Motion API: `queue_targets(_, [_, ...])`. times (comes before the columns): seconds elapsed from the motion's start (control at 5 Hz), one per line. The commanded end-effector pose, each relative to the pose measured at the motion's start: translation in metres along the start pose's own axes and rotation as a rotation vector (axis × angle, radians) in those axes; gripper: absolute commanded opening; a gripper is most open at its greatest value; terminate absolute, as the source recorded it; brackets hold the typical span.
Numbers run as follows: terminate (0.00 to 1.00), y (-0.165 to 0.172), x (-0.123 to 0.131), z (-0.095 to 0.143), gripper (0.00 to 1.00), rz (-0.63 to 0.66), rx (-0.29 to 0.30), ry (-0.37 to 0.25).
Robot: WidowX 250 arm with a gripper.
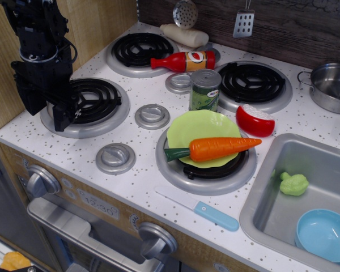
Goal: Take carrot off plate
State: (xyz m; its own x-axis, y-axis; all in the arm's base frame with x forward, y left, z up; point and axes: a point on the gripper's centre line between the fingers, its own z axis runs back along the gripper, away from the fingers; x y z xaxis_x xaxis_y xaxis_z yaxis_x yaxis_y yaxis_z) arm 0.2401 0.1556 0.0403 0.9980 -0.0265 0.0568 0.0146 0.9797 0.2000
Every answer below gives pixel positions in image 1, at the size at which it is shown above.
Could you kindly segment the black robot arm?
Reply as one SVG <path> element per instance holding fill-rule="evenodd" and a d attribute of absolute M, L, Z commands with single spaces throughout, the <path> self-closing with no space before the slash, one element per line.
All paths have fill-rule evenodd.
<path fill-rule="evenodd" d="M 64 131 L 75 121 L 79 98 L 70 78 L 77 49 L 65 37 L 68 20 L 56 1 L 0 1 L 20 43 L 20 61 L 13 61 L 19 96 L 35 115 L 48 103 L 53 106 L 55 131 Z"/>

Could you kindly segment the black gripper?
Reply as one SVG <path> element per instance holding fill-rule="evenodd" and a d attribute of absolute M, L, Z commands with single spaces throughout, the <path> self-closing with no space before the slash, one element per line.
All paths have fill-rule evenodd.
<path fill-rule="evenodd" d="M 71 93 L 73 73 L 70 45 L 58 49 L 52 58 L 14 61 L 14 79 L 19 96 L 31 114 L 41 111 L 47 103 L 53 105 L 55 131 L 63 132 L 76 118 L 79 96 Z"/>

